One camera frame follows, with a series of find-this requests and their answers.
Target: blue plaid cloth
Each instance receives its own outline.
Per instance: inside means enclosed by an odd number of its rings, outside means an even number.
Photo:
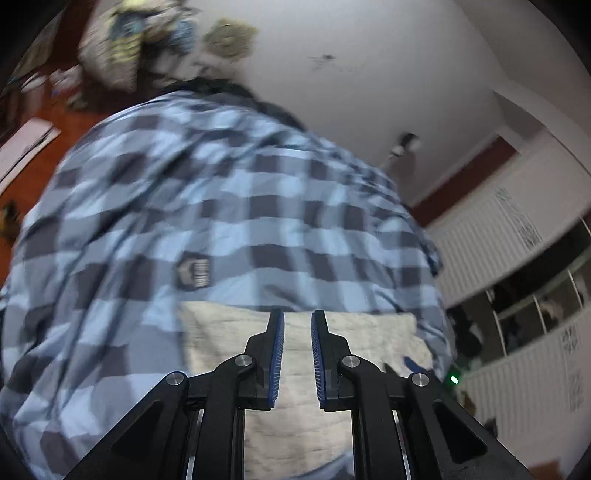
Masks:
[[[187,283],[187,261],[205,277]],[[0,305],[0,421],[35,475],[62,478],[186,371],[189,300],[411,312],[443,375],[438,269],[390,180],[351,153],[249,108],[156,98],[91,129],[25,218]]]

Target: orange wooden surface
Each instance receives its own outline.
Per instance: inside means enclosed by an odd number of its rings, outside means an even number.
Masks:
[[[21,212],[21,218],[37,203],[54,170],[65,153],[78,139],[103,118],[106,113],[74,112],[65,106],[65,99],[54,102],[46,96],[43,107],[35,115],[48,120],[61,130],[48,146],[41,150],[19,173],[12,183],[0,195],[0,207],[9,200],[14,200]],[[12,246],[0,238],[0,284],[8,275]]]

